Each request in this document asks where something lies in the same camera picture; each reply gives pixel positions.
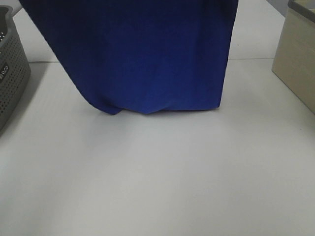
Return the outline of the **blue microfibre towel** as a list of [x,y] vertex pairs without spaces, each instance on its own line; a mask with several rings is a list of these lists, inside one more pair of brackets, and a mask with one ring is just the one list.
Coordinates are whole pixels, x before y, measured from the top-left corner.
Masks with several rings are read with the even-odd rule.
[[68,76],[95,108],[220,106],[236,0],[23,0]]

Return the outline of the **grey perforated plastic basket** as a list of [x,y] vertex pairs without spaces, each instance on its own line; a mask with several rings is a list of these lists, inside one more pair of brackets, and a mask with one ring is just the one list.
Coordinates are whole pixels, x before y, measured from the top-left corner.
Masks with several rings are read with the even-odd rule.
[[29,81],[31,69],[17,32],[13,8],[0,7],[0,132],[17,107]]

